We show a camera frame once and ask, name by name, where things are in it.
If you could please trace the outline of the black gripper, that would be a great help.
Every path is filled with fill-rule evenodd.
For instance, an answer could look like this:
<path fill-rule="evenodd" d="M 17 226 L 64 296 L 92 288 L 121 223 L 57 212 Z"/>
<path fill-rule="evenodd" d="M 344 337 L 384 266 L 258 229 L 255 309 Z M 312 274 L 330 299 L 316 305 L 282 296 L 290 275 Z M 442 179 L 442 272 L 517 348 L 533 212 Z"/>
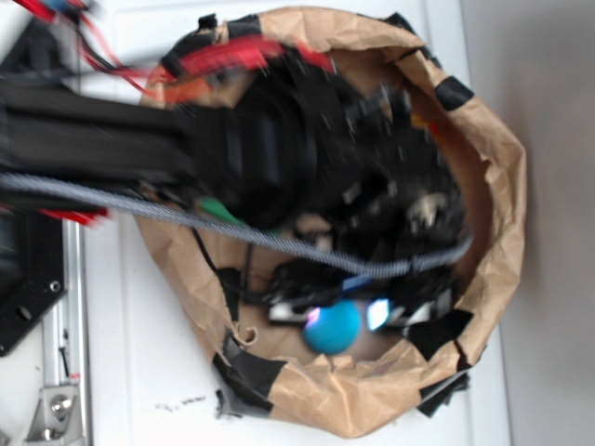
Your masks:
<path fill-rule="evenodd" d="M 366 94 L 331 60 L 290 51 L 251 75 L 222 114 L 232 181 L 224 204 L 250 203 L 250 222 L 282 230 L 238 226 L 236 238 L 375 281 L 444 269 L 468 252 L 456 176 L 432 136 L 412 127 L 405 90 L 381 82 Z M 440 319 L 452 297 L 442 291 L 413 309 L 376 299 L 367 329 Z M 304 324 L 322 307 L 276 300 L 268 319 Z"/>

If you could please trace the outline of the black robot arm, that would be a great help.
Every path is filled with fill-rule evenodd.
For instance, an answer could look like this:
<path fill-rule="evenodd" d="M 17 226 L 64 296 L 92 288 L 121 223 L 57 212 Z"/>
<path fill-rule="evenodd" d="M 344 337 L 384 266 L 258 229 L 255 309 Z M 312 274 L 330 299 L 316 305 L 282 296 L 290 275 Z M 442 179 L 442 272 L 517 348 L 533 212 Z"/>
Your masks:
<path fill-rule="evenodd" d="M 451 289 L 472 241 L 461 191 L 406 92 L 361 95 L 327 56 L 260 35 L 179 56 L 174 74 L 240 70 L 232 107 L 171 110 L 1 85 L 1 191 L 9 203 L 122 208 L 286 253 L 268 291 L 279 322 L 344 298 L 406 325 Z"/>

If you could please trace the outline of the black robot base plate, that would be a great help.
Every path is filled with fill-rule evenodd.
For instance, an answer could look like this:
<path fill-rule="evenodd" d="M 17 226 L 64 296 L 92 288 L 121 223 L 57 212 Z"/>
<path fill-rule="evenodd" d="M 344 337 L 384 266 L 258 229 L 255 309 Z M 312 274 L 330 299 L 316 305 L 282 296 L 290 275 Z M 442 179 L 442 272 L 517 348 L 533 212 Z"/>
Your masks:
<path fill-rule="evenodd" d="M 1 355 L 11 353 L 65 294 L 63 223 L 37 212 L 1 214 Z"/>

